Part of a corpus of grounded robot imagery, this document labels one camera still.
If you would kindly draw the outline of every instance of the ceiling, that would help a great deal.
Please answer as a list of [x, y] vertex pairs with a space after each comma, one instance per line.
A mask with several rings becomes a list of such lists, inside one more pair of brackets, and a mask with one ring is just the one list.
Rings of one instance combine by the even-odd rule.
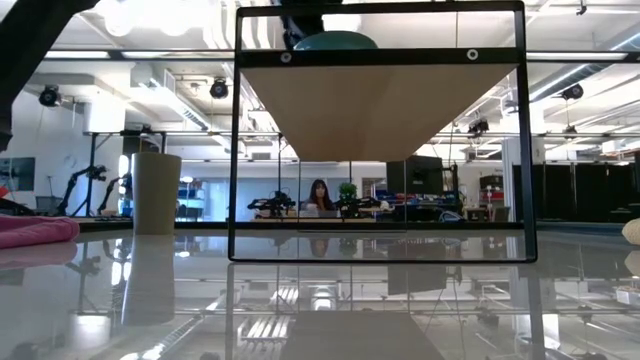
[[[150, 0], [135, 1], [145, 5]], [[12, 2], [0, 0], [0, 18], [6, 14]], [[154, 2], [154, 6], [148, 6], [143, 15], [136, 17], [135, 7], [126, 8], [129, 11], [125, 12], [114, 8], [114, 2], [115, 0], [102, 0], [96, 8], [75, 16], [54, 47], [84, 50], [114, 48], [229, 51], [233, 39], [235, 8], [268, 3], [267, 0], [163, 0]], [[605, 51], [640, 34], [640, 3], [634, 0], [590, 0], [587, 2], [588, 10], [582, 16], [576, 15], [578, 0], [526, 0], [525, 3], [528, 10], [527, 42], [530, 50]], [[333, 21], [332, 27], [353, 26], [352, 20]], [[368, 15], [359, 19], [359, 25], [359, 31], [374, 39], [380, 47], [501, 47], [512, 46], [514, 41], [509, 14]], [[264, 22], [251, 19], [245, 21], [244, 26], [245, 47], [282, 46], [278, 19], [271, 18]], [[132, 69], [140, 66], [137, 65], [135, 62], [45, 61], [37, 72], [93, 75], [116, 89], [133, 107], [137, 116], [131, 116], [135, 120], [130, 122], [148, 122], [157, 129], [185, 129], [185, 120], [179, 112], [165, 102], [157, 99], [154, 101], [135, 81], [127, 80], [132, 77]], [[226, 79], [231, 91], [234, 85], [231, 79], [231, 52], [219, 53], [215, 61], [166, 59], [145, 62], [144, 66], [149, 67], [157, 79], [162, 79], [165, 72], [173, 75], [176, 80], [175, 92], [207, 119], [212, 130], [230, 129], [231, 96], [215, 100], [210, 96], [209, 89], [213, 80], [220, 78]], [[530, 92], [535, 93], [536, 89], [552, 83], [577, 66], [579, 64], [529, 64]], [[638, 65], [614, 65], [580, 80], [585, 92], [580, 100], [565, 103], [549, 97], [537, 101], [536, 106], [543, 108], [545, 131], [562, 131], [568, 123], [587, 123], [587, 126], [579, 129], [586, 132], [615, 131], [635, 124], [640, 120], [637, 105], [632, 103], [640, 97], [639, 72]], [[490, 124], [490, 131], [504, 131], [501, 124], [504, 123], [501, 122], [505, 114], [504, 101], [513, 96], [514, 90], [515, 74], [512, 74], [461, 114], [460, 118], [455, 119], [454, 124], [465, 132], [469, 122], [485, 118]], [[241, 91], [245, 113], [241, 128], [248, 131], [276, 129], [268, 114], [259, 116], [259, 121], [249, 120], [246, 111], [261, 110], [261, 104], [248, 83], [242, 84]], [[626, 106], [625, 111], [612, 114], [620, 106]], [[605, 115], [609, 116], [594, 121]], [[449, 129], [450, 127], [446, 127], [443, 131], [448, 132]], [[591, 141], [594, 146], [602, 142]], [[499, 143], [487, 146], [499, 148]]]

